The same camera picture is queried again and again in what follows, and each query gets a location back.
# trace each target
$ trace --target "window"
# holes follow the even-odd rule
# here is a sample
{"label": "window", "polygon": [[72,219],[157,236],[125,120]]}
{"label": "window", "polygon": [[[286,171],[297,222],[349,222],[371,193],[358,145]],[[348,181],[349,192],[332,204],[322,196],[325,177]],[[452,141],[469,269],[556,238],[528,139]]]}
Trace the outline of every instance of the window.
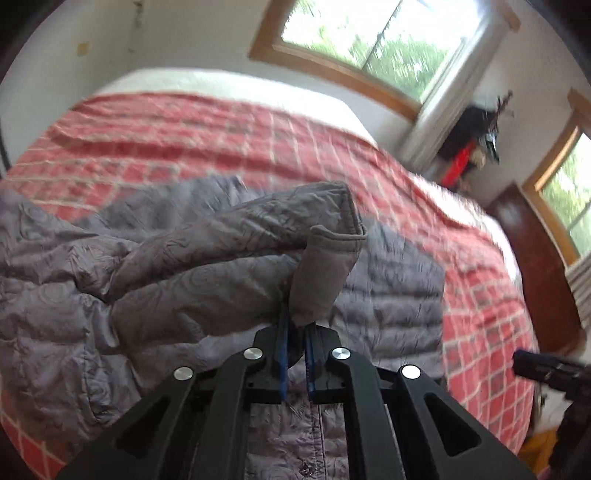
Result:
{"label": "window", "polygon": [[591,252],[591,103],[575,90],[574,113],[524,190],[568,264]]}
{"label": "window", "polygon": [[250,58],[321,76],[413,121],[474,35],[483,15],[481,4],[271,0]]}

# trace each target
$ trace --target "red plaid blanket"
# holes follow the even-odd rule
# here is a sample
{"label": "red plaid blanket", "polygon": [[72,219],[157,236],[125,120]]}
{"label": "red plaid blanket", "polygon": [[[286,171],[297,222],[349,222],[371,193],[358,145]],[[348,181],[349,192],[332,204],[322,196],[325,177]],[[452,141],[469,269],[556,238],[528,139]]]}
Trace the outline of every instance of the red plaid blanket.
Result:
{"label": "red plaid blanket", "polygon": [[[446,270],[443,353],[453,396],[516,452],[533,386],[516,379],[516,348],[535,348],[525,304],[497,247],[450,220],[387,153],[338,129],[248,103],[194,95],[95,97],[76,105],[20,158],[4,185],[66,220],[135,189],[205,175],[283,189],[343,180],[359,210],[391,225]],[[59,452],[20,429],[3,395],[2,424],[42,478]]]}

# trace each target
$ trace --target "white curtain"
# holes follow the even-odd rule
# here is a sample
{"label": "white curtain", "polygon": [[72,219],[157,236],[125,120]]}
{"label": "white curtain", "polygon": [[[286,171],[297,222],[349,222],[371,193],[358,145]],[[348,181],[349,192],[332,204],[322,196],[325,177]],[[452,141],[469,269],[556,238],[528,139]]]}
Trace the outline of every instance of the white curtain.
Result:
{"label": "white curtain", "polygon": [[566,280],[573,292],[583,328],[591,326],[591,254],[566,269]]}
{"label": "white curtain", "polygon": [[484,15],[475,35],[454,59],[397,149],[396,159],[406,168],[420,173],[435,159],[447,135],[470,104],[474,90],[508,31],[509,24],[498,11],[493,9]]}

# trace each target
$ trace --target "white wall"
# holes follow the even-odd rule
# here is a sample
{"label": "white wall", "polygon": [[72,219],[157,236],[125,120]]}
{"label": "white wall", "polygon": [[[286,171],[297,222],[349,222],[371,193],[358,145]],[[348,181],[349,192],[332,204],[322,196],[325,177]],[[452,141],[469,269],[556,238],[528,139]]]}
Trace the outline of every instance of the white wall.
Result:
{"label": "white wall", "polygon": [[591,100],[591,86],[552,27],[525,0],[509,3],[521,29],[501,44],[476,97],[512,89],[509,108],[515,118],[502,116],[499,121],[501,165],[488,164],[469,177],[482,205],[512,181],[521,185],[548,153],[572,113],[567,100],[571,87]]}
{"label": "white wall", "polygon": [[392,151],[410,123],[362,95],[302,73],[248,59],[268,0],[145,0],[134,67],[230,70],[290,83],[344,101],[378,144]]}
{"label": "white wall", "polygon": [[[35,31],[0,85],[0,121],[14,163],[74,103],[128,71],[132,0],[67,0]],[[77,45],[90,42],[77,56]]]}

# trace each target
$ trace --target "red object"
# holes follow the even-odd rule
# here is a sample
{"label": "red object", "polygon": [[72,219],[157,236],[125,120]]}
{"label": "red object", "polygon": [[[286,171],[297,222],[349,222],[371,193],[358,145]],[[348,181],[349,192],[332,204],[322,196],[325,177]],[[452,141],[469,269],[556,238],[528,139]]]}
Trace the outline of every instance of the red object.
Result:
{"label": "red object", "polygon": [[[360,138],[249,103],[163,93],[100,96],[50,127],[1,185],[72,220],[146,185],[206,175],[237,175],[268,190],[345,181],[363,215],[432,255],[446,272],[443,357],[450,391],[511,450],[521,447],[533,386],[513,376],[511,355],[535,349],[535,341],[500,250],[478,229],[447,217],[392,157]],[[368,339],[368,351],[375,341]],[[20,429],[7,414],[2,417]],[[39,473],[54,476],[55,457],[41,451],[47,469]]]}
{"label": "red object", "polygon": [[460,177],[460,175],[462,175],[466,165],[468,165],[468,162],[470,161],[470,154],[472,153],[472,150],[474,150],[475,146],[476,144],[474,143],[474,140],[471,140],[468,145],[466,145],[456,154],[452,161],[452,165],[449,167],[448,171],[440,182],[442,187],[451,189],[456,184],[457,179]]}

